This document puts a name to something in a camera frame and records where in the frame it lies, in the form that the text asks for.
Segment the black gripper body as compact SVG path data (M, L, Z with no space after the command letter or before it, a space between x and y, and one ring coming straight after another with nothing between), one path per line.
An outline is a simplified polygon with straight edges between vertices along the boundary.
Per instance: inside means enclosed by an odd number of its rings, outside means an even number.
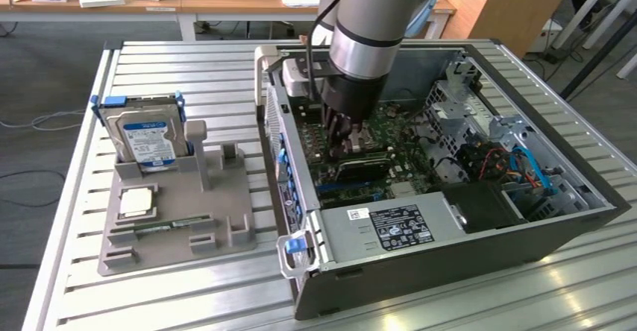
M387 75L374 79L331 75L323 83L322 101L336 113L342 113L354 122L362 122L371 115L387 80Z

